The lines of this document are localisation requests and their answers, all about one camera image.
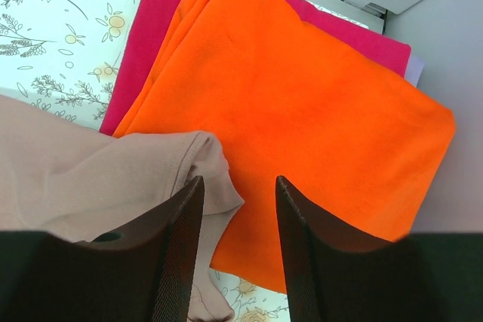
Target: folded orange fabric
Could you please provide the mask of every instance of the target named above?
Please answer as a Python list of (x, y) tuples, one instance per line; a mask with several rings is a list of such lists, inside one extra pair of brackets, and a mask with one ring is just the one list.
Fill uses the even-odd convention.
[(283, 292), (278, 175), (395, 240), (409, 232), (455, 124), (451, 111), (302, 22), (284, 0), (182, 0), (115, 136), (191, 130), (217, 135), (245, 199), (212, 266)]

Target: magenta cloth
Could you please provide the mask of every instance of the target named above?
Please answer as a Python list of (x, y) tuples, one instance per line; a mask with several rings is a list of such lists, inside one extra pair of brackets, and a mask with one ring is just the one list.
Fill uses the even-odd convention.
[[(137, 98), (180, 1), (141, 0), (100, 132), (112, 135)], [(367, 58), (404, 77), (411, 54), (411, 48), (407, 44), (319, 11), (304, 0), (286, 1), (302, 20), (326, 31)]]

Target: stack of folded cloth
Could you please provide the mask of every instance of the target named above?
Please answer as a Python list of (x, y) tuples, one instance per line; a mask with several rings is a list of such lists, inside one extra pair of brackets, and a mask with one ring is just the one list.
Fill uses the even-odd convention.
[[(403, 79), (410, 53), (302, 0), (142, 0), (101, 127), (126, 143), (91, 142), (133, 140), (132, 149), (155, 152), (154, 139), (132, 134), (219, 140), (224, 157), (221, 148), (211, 158), (210, 148), (177, 148), (205, 157), (199, 173), (210, 163), (219, 170), (212, 190), (224, 193), (208, 199), (221, 218), (213, 249), (245, 201), (211, 266), (284, 292), (278, 175), (372, 235), (394, 241), (410, 231), (455, 132), (451, 111)], [(229, 177), (220, 176), (225, 158)], [(207, 290), (199, 299), (212, 306), (191, 308), (190, 318), (230, 316)]]

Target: folded cloth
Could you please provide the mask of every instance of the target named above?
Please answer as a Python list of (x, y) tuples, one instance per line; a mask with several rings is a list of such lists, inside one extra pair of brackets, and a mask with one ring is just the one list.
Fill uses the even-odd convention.
[(450, 110), (300, 21), (285, 0), (182, 0), (115, 136), (207, 130), (245, 200), (212, 267), (284, 291), (274, 182), (387, 240), (411, 223), (455, 132)]
[(90, 241), (202, 175), (205, 205), (189, 317), (233, 318), (208, 266), (243, 200), (216, 137), (191, 132), (117, 140), (7, 97), (0, 97), (0, 115), (1, 230), (40, 229)]
[[(346, 42), (366, 57), (404, 75), (411, 48), (317, 10), (304, 0), (286, 0), (305, 20)], [(180, 0), (141, 0), (100, 132), (112, 135), (141, 91)]]

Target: yellow flower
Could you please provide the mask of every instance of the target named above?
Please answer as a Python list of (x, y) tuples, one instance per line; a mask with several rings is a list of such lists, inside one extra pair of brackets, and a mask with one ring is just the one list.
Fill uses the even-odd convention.
[(249, 294), (255, 290), (255, 287), (256, 286), (250, 282), (240, 281), (240, 284), (238, 285), (238, 290), (241, 294)]
[(268, 321), (266, 316), (258, 311), (247, 312), (241, 316), (241, 322), (262, 322), (264, 320)]

